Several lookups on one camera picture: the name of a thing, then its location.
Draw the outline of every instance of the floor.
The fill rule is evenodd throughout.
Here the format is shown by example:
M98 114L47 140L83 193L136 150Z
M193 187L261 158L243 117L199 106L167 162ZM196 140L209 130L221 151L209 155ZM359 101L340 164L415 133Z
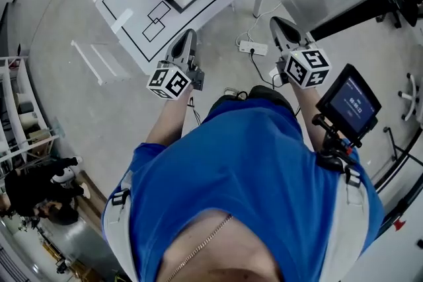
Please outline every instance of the floor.
M32 0L17 0L29 9ZM237 0L234 7L219 13L199 32L198 53L206 83L202 92L194 93L196 109L202 119L210 106L222 95L225 87L249 90L260 79L248 55L237 51L235 37L254 22L251 15L254 0ZM263 11L277 5L277 0L265 0ZM154 124L163 101L145 89L145 76L118 44L93 4L93 0L48 0L39 5L40 20L29 18L33 35L30 44L30 72L36 92L47 118L57 122L64 131L59 142L63 156L78 154L84 158L83 169L104 195L116 186L127 169L134 148L143 142ZM280 7L274 15L289 18ZM256 42L270 46L266 57L256 57L263 75L274 68L278 51L268 29L270 16L260 19L252 31ZM90 43L115 43L114 55L132 75L132 80L100 87L80 55L71 46L72 40ZM375 92L383 109L379 123L366 136L360 149L362 163L376 180L390 164L391 148L382 132L391 126L398 144L406 143L417 128L413 122L400 118L405 103L397 96L407 86L406 74L421 78L423 68L410 28L395 30L389 20L377 24L369 20L318 42L330 58L334 69L323 94L346 63L352 63ZM289 85L281 89L294 109L297 102ZM196 127L194 115L188 112L184 132Z

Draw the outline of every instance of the backpack strap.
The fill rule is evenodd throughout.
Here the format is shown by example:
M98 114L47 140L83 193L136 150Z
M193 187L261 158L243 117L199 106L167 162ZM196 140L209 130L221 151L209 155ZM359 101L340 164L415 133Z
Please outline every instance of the backpack strap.
M369 229L369 199L360 173L347 168L336 191L332 227L320 282L338 282L362 253Z
M108 201L103 216L103 230L108 245L120 266L132 282L138 282L130 240L130 212L132 172L129 171L116 192Z

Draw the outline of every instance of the necklace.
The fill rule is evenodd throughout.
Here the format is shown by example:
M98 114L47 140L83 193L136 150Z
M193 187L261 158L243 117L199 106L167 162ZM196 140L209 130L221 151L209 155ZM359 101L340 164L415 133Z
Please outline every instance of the necklace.
M213 239L213 237L216 236L216 234L219 232L219 230L221 230L223 228L223 226L225 226L229 220L232 219L232 215L229 214L226 219L224 219L222 221L222 223L220 225L217 226L217 228L197 247L195 248L191 254L189 254L185 260L182 261L182 263L180 265L178 265L178 267L173 271L172 275L169 276L169 278L166 280L166 282L170 282L173 277L175 277L177 275L177 273L196 255L198 254L198 252L203 249L205 246L207 246L210 241Z

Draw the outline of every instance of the strap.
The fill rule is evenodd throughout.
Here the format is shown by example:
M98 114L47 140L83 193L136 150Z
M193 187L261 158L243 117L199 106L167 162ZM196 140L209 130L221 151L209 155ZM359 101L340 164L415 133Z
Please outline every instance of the strap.
M108 201L103 217L103 229L109 247L132 282L138 282L130 241L132 172L124 176L117 192Z
M367 190L360 182L360 173L349 168L339 177L320 282L338 282L349 272L362 253L368 229Z

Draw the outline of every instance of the blue t-shirt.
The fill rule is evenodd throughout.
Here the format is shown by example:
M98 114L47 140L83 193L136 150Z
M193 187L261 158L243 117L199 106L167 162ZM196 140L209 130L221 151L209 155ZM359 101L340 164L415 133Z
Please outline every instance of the blue t-shirt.
M141 144L129 170L130 236L141 281L154 282L165 250L206 209L226 211L250 228L286 281L319 280L339 173L315 164L286 108L265 99L224 102L170 147ZM383 207L364 169L356 170L369 197L367 248Z

